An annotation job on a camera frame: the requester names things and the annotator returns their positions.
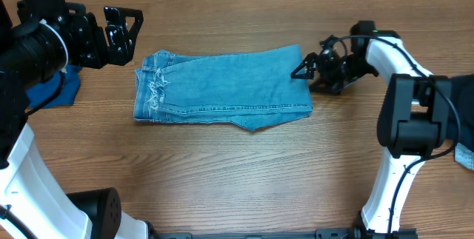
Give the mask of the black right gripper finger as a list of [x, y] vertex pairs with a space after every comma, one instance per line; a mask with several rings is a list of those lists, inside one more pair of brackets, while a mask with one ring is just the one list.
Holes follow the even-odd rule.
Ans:
[[350, 85], [356, 83], [358, 78], [352, 81], [329, 81], [327, 79], [319, 78], [309, 85], [310, 92], [325, 94], [325, 95], [340, 95], [341, 92], [347, 89]]
[[314, 79], [317, 70], [318, 55], [309, 53], [303, 61], [291, 72], [290, 77], [294, 79]]

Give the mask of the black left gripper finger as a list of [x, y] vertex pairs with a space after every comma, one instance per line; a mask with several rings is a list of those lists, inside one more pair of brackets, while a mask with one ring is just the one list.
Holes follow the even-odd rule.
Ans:
[[117, 25], [127, 29], [134, 52], [138, 33], [144, 22], [142, 11], [123, 7], [104, 7], [104, 15], [107, 26]]
[[129, 33], [126, 28], [117, 25], [107, 26], [107, 62], [113, 65], [124, 66], [133, 59], [133, 46], [130, 43]]

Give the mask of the light blue denim jeans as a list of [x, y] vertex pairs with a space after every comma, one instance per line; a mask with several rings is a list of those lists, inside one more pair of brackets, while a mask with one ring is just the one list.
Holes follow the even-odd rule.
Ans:
[[308, 83], [290, 76], [301, 60], [297, 44], [200, 56], [160, 50], [135, 71], [133, 117], [165, 124], [228, 123], [250, 131], [306, 118], [313, 111]]

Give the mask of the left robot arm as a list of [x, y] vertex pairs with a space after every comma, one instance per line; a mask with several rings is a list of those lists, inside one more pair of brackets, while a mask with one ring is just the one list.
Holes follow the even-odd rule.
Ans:
[[13, 238], [153, 238], [151, 224], [122, 209], [116, 189], [66, 193], [36, 135], [70, 65], [101, 69], [133, 59], [142, 12], [106, 6], [104, 27], [66, 0], [19, 0], [17, 13], [13, 24], [1, 10], [1, 227]]

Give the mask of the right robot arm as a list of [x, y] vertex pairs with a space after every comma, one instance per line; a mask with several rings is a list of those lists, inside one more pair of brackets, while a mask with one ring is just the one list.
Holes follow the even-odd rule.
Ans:
[[311, 80], [310, 92], [338, 95], [364, 75], [382, 77], [387, 91], [377, 121], [381, 165], [371, 194], [351, 228], [317, 229], [316, 238], [417, 238], [401, 229], [405, 201], [419, 170], [437, 156], [446, 138], [448, 119], [456, 113], [451, 83], [424, 69], [393, 30], [378, 30], [374, 21], [359, 21], [348, 36], [321, 41], [292, 71], [294, 79]]

